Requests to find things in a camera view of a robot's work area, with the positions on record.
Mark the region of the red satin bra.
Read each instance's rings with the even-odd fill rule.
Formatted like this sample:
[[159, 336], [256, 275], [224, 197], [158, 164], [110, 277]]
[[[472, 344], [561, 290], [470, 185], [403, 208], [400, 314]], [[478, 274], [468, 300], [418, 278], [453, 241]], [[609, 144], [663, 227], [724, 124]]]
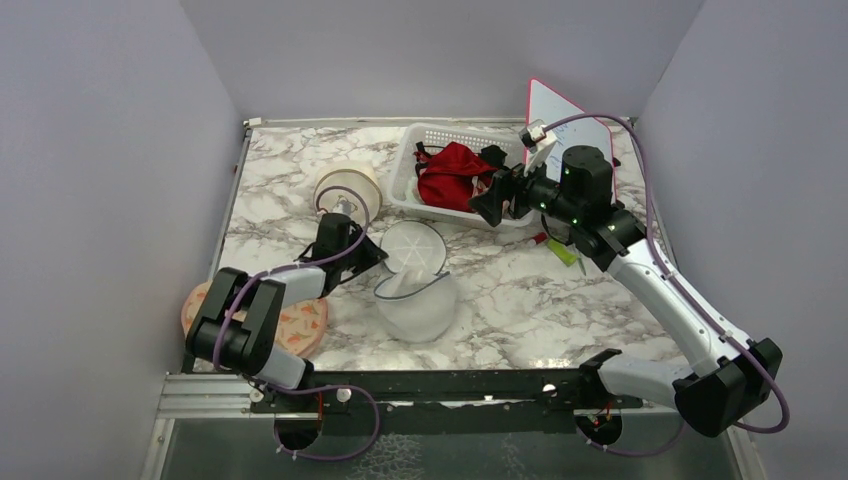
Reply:
[[465, 145], [451, 142], [436, 153], [429, 153], [422, 142], [414, 151], [415, 175], [425, 205], [473, 213], [468, 206], [478, 186], [489, 187], [497, 171], [483, 162]]

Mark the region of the white mesh laundry bag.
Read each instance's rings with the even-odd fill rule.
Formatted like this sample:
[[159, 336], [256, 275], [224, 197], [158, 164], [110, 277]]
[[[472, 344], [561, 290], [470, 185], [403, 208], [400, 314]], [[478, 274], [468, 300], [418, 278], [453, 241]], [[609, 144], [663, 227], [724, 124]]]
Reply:
[[408, 343], [437, 339], [454, 322], [458, 298], [442, 235], [428, 224], [401, 221], [384, 233], [380, 248], [390, 273], [373, 290], [383, 328]]

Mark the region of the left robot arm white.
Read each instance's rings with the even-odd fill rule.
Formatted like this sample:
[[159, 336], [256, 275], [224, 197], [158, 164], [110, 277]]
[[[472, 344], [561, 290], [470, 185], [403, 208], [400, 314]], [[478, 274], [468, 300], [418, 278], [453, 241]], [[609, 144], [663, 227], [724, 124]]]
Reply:
[[276, 388], [285, 407], [313, 401], [314, 365], [275, 344], [279, 316], [322, 299], [389, 258], [351, 217], [327, 213], [315, 240], [291, 264], [253, 276], [231, 267], [213, 276], [185, 339], [188, 355]]

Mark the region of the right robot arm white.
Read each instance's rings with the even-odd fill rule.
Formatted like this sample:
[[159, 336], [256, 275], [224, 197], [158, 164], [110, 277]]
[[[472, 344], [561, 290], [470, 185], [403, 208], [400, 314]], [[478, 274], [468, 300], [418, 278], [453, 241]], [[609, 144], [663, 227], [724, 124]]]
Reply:
[[501, 223], [506, 205], [517, 215], [535, 210], [567, 223], [577, 250], [640, 301], [688, 362], [646, 361], [607, 349], [579, 367], [577, 393], [585, 404], [632, 396], [673, 408], [694, 431], [716, 437], [774, 393], [782, 351], [768, 338], [752, 340], [692, 291], [645, 225], [613, 200], [613, 176], [598, 148], [579, 145], [563, 153], [560, 179], [542, 168], [502, 168], [468, 204], [491, 226]]

